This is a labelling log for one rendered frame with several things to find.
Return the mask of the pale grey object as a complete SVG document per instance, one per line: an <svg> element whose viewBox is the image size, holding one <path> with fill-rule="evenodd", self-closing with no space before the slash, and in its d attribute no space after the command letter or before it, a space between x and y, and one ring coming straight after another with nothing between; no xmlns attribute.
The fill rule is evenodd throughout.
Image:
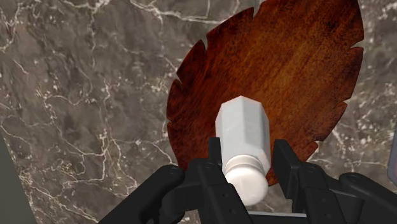
<svg viewBox="0 0 397 224"><path fill-rule="evenodd" d="M387 165L387 176L397 186L397 125L394 130L393 141Z"/></svg>

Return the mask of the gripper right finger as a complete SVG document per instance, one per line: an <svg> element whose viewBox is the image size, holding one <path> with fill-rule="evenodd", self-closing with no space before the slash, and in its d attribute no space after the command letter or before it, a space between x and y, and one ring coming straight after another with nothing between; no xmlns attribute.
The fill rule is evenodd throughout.
<svg viewBox="0 0 397 224"><path fill-rule="evenodd" d="M397 224L397 194L356 172L334 179L301 162L287 141L275 140L272 168L292 211L308 224Z"/></svg>

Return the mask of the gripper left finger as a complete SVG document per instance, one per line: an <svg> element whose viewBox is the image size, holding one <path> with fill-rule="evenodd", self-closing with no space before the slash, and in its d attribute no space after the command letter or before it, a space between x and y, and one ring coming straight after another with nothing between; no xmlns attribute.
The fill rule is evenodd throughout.
<svg viewBox="0 0 397 224"><path fill-rule="evenodd" d="M208 157L186 171L164 165L141 183L98 224L178 224L197 210L201 224L253 224L233 185L221 171L221 145L209 138Z"/></svg>

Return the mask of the brown leaf-shaped wooden tray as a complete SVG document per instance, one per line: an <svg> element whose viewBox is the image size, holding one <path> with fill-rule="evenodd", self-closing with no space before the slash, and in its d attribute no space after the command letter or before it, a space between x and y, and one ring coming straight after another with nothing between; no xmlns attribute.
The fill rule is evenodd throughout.
<svg viewBox="0 0 397 224"><path fill-rule="evenodd" d="M270 138L307 160L336 126L363 60L358 0L265 0L219 24L181 63L167 100L178 166L207 156L221 104L261 102Z"/></svg>

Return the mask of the white bottle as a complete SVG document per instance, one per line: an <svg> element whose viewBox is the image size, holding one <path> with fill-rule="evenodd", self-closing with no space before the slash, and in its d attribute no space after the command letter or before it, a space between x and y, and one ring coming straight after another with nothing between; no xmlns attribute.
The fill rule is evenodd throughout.
<svg viewBox="0 0 397 224"><path fill-rule="evenodd" d="M271 167L269 120L260 102L238 96L224 102L215 121L221 143L222 171L245 206L268 192Z"/></svg>

